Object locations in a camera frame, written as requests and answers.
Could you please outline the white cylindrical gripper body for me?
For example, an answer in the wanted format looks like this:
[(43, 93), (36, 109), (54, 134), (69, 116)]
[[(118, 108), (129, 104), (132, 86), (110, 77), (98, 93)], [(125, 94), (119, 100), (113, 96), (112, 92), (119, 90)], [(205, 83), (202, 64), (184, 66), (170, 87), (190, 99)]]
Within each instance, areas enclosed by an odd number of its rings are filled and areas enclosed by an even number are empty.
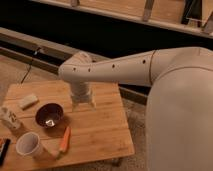
[(89, 83), (71, 83), (70, 89), (71, 98), (74, 102), (89, 102), (91, 100), (91, 89)]

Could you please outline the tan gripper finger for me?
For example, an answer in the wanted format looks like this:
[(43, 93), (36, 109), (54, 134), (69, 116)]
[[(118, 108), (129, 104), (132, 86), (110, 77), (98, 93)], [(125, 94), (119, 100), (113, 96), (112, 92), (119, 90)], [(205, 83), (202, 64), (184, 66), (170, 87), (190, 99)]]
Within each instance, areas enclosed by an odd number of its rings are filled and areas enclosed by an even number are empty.
[(96, 107), (96, 104), (95, 104), (93, 98), (90, 98), (90, 99), (89, 99), (88, 104), (89, 104), (92, 108), (95, 108), (95, 107)]
[(78, 103), (75, 101), (72, 101), (72, 111), (74, 111), (77, 106), (78, 106)]

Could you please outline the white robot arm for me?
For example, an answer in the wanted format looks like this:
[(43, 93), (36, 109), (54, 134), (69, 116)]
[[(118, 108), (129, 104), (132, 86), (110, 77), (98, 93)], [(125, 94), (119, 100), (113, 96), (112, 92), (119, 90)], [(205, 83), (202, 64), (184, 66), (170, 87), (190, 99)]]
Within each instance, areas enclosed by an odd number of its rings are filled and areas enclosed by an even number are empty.
[(148, 171), (213, 171), (213, 50), (159, 49), (100, 62), (78, 52), (58, 75), (77, 102), (90, 82), (148, 87)]

